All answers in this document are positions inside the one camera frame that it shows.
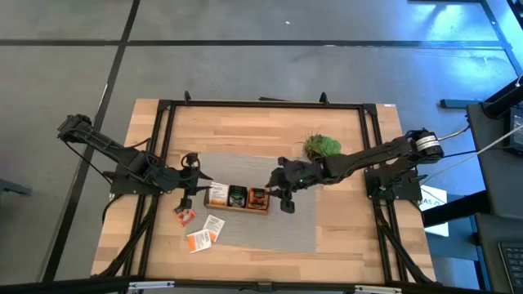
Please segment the gray floor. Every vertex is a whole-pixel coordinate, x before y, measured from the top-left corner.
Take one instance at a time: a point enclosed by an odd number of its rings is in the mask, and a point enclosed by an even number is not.
[[[4,0],[0,38],[120,38],[132,1]],[[523,64],[523,33],[504,1],[489,0]],[[131,39],[495,40],[479,4],[394,1],[143,1]],[[56,139],[66,114],[93,116],[114,47],[0,47],[0,177],[34,188],[0,198],[0,283],[38,279],[78,159]],[[255,100],[259,96],[392,103],[404,130],[445,135],[466,126],[440,99],[483,100],[516,77],[496,50],[368,47],[133,47],[123,57],[102,131],[123,140],[136,98]],[[466,133],[448,154],[473,149]],[[431,174],[458,161],[420,167]],[[102,170],[114,165],[95,156]],[[482,189],[471,160],[430,182]],[[89,172],[57,278],[89,275],[108,186]],[[437,278],[477,287],[470,261],[434,259]]]

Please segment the keyboard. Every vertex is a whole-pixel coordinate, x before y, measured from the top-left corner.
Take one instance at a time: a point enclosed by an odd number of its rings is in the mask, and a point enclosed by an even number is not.
[[[514,294],[523,294],[523,243],[500,243],[508,281]]]

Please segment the gray cloth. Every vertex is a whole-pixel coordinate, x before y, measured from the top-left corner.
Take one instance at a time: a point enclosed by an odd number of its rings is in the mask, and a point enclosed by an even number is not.
[[[278,166],[276,158],[259,158],[237,154],[203,153],[202,172],[215,182],[263,188],[270,172]],[[208,185],[210,180],[199,180]],[[269,215],[207,209],[203,205],[205,192],[191,197],[196,217],[186,226],[186,233],[201,230],[209,214],[223,219],[217,243],[240,247],[273,249],[286,252],[315,253],[316,248],[316,188],[293,194],[296,212],[279,209],[279,199],[271,197]]]

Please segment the wooden table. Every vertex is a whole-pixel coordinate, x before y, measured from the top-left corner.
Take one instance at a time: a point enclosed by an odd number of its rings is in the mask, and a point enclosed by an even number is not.
[[[150,136],[157,104],[157,100],[136,101],[125,145],[135,144]],[[383,141],[401,136],[396,107],[377,107]],[[373,145],[370,117],[368,126]],[[164,127],[160,130],[160,137],[163,133]],[[338,140],[344,154],[363,149],[360,121],[355,110],[177,107],[168,165],[180,168],[181,155],[190,151],[274,158],[301,156],[300,142],[315,133]],[[376,224],[371,202],[366,196],[362,171],[355,172],[337,185],[318,188],[316,254],[226,246],[219,242],[209,250],[190,254],[184,240],[186,232],[171,212],[182,195],[183,190],[177,189],[160,198],[147,278],[384,283]],[[125,195],[107,211],[92,266],[93,274],[104,270],[128,240],[136,200],[136,195]],[[397,201],[395,205],[402,243],[422,271],[434,279],[419,211],[406,201]],[[132,265],[134,274],[137,272],[141,243],[136,248]],[[393,277],[399,280],[390,244],[388,249]]]

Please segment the wooden tray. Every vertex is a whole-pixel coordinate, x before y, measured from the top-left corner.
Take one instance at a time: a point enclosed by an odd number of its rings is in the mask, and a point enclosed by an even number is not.
[[[203,199],[203,205],[209,209],[219,209],[219,210],[225,210],[225,211],[230,211],[230,212],[253,213],[253,214],[258,214],[261,216],[266,216],[269,214],[270,196],[267,198],[267,208],[265,210],[261,210],[261,209],[230,207],[230,206],[226,206],[226,205],[222,206],[222,205],[211,204],[211,203],[209,203],[209,192],[207,190],[205,192],[205,198]]]

